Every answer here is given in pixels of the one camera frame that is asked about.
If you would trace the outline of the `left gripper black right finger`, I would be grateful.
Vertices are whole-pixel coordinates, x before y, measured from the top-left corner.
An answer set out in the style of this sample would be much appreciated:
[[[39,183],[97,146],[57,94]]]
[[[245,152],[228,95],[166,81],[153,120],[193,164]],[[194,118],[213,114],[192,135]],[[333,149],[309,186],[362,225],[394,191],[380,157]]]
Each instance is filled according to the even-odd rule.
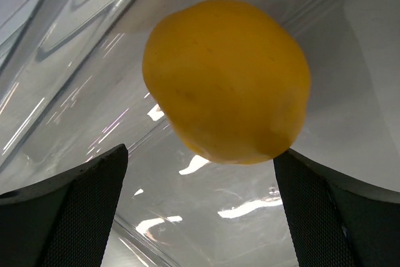
[[[299,266],[399,266],[399,193],[289,149],[273,160]]]

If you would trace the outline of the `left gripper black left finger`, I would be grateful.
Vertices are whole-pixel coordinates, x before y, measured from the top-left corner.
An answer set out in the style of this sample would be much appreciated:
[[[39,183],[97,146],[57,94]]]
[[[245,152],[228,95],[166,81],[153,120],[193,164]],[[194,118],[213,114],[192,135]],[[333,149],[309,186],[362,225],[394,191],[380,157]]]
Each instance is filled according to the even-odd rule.
[[[100,266],[128,167],[120,144],[1,195],[1,266]]]

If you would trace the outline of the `orange toy lemon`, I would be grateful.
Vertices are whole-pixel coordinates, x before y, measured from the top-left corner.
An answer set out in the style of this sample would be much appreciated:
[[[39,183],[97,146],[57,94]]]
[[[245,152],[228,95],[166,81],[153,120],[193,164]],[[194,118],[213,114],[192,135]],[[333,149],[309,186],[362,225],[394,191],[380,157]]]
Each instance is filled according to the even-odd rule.
[[[289,149],[306,119],[311,72],[272,17],[239,0],[207,0],[160,20],[142,75],[173,130],[221,164],[256,164]]]

